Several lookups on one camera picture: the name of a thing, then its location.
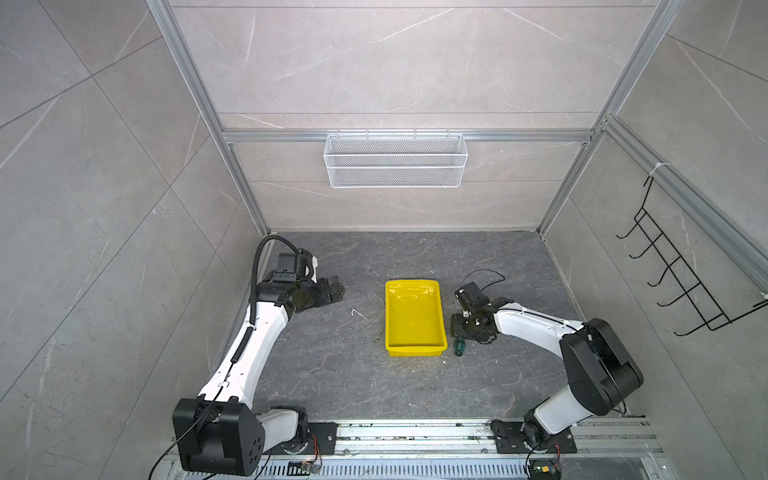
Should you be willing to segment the green handled screwdriver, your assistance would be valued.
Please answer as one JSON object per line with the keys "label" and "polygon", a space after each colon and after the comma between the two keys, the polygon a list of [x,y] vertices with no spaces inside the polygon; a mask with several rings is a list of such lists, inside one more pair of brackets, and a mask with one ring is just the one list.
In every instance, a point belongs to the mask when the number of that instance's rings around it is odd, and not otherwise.
{"label": "green handled screwdriver", "polygon": [[462,357],[466,349],[466,340],[463,337],[456,337],[454,340],[453,351],[457,357]]}

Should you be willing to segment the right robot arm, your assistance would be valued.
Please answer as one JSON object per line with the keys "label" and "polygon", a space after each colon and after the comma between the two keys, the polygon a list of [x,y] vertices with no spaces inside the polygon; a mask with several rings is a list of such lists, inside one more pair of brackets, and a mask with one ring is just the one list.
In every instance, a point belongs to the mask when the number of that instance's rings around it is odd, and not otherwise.
{"label": "right robot arm", "polygon": [[602,319],[570,321],[505,298],[490,300],[474,283],[455,292],[462,311],[451,317],[458,341],[489,344],[512,336],[555,354],[567,385],[529,410],[521,427],[526,446],[551,447],[555,437],[591,416],[605,416],[644,383],[643,374],[611,325]]}

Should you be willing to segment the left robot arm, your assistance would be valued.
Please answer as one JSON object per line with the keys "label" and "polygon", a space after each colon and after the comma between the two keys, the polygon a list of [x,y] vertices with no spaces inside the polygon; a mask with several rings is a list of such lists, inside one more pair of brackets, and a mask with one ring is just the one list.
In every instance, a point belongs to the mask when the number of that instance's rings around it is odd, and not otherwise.
{"label": "left robot arm", "polygon": [[257,383],[291,317],[342,300],[337,277],[320,278],[305,249],[280,254],[277,266],[252,285],[243,324],[211,379],[172,414],[181,467],[192,473],[249,476],[264,453],[302,451],[309,441],[302,407],[253,409]]}

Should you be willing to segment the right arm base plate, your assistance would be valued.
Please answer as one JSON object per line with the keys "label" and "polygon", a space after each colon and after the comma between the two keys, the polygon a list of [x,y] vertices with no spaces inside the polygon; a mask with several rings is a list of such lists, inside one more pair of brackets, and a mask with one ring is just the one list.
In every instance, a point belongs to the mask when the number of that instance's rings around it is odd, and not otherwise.
{"label": "right arm base plate", "polygon": [[499,454],[523,454],[531,451],[575,454],[577,447],[571,430],[549,434],[532,422],[492,420],[489,424]]}

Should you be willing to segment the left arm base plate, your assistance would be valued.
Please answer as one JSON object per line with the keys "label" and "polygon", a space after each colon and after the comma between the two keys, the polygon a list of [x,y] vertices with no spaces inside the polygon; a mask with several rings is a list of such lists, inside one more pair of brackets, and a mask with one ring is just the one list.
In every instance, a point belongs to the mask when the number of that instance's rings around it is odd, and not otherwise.
{"label": "left arm base plate", "polygon": [[333,422],[308,423],[297,437],[278,445],[273,452],[288,455],[314,456],[316,452],[320,456],[333,455],[338,428],[339,425]]}

